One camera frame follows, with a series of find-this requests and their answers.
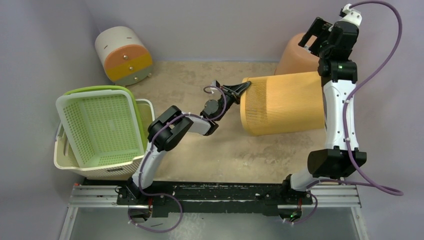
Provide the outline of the orange plastic bucket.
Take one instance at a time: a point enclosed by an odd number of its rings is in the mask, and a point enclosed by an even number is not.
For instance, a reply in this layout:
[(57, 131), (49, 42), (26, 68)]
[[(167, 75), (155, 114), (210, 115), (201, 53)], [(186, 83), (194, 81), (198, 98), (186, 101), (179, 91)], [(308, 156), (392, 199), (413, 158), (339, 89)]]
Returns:
[(319, 58), (308, 51), (309, 46), (315, 41), (316, 37), (312, 36), (305, 46), (299, 46), (304, 32), (293, 36), (280, 58), (280, 61), (275, 68), (274, 75), (296, 74), (305, 72), (316, 72), (319, 65)]

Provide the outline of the yellow slatted plastic basket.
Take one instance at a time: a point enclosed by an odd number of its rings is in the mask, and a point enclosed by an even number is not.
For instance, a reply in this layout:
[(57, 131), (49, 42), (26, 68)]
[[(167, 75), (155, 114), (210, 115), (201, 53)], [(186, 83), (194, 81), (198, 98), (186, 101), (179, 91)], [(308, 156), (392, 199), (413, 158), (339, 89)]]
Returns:
[(240, 119), (252, 136), (303, 132), (325, 126), (321, 77), (315, 71), (246, 77)]

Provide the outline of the green plastic tub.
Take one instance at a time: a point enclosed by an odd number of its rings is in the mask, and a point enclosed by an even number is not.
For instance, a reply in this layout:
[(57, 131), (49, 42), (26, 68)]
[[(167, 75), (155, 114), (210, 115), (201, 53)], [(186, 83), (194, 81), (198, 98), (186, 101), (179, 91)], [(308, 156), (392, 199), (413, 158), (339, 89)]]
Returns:
[(126, 87), (96, 85), (70, 90), (55, 106), (71, 147), (106, 154), (146, 150), (146, 135), (136, 98)]

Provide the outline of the white perforated plastic basket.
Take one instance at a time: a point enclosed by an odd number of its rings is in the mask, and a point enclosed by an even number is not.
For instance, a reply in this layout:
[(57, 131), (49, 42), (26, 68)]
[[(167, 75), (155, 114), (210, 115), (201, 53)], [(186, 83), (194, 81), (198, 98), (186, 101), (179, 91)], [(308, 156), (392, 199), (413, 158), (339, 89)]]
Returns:
[(55, 103), (81, 168), (130, 162), (145, 152), (134, 96), (121, 89), (70, 93)]

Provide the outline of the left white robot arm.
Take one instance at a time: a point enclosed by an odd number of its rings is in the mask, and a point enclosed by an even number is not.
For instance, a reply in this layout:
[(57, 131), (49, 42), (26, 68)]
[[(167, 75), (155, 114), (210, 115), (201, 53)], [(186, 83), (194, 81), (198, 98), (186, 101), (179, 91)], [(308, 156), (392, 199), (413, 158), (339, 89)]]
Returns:
[(219, 127), (218, 121), (233, 104), (239, 105), (241, 97), (251, 86), (251, 81), (236, 85), (221, 85), (213, 81), (203, 88), (207, 94), (220, 93), (219, 99), (210, 99), (200, 114), (184, 112), (175, 105), (170, 106), (148, 127), (147, 151), (139, 167), (128, 179), (126, 189), (129, 197), (138, 205), (149, 199), (148, 187), (153, 183), (155, 173), (164, 156), (173, 150), (187, 133), (202, 136), (212, 135)]

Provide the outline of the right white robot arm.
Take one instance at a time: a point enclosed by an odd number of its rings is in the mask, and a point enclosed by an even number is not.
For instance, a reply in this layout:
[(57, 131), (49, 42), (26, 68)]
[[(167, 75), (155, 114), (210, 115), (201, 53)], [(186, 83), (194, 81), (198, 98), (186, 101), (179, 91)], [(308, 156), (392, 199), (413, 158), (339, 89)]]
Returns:
[(290, 174), (289, 185), (280, 196), (288, 204), (300, 198), (301, 192), (325, 179), (350, 176), (367, 161), (366, 152), (359, 151), (355, 136), (354, 97), (357, 86), (357, 64), (349, 59), (359, 36), (362, 16), (354, 13), (331, 24), (317, 17), (298, 45), (319, 58), (317, 72), (321, 77), (324, 100), (326, 139), (324, 148), (309, 153), (307, 168)]

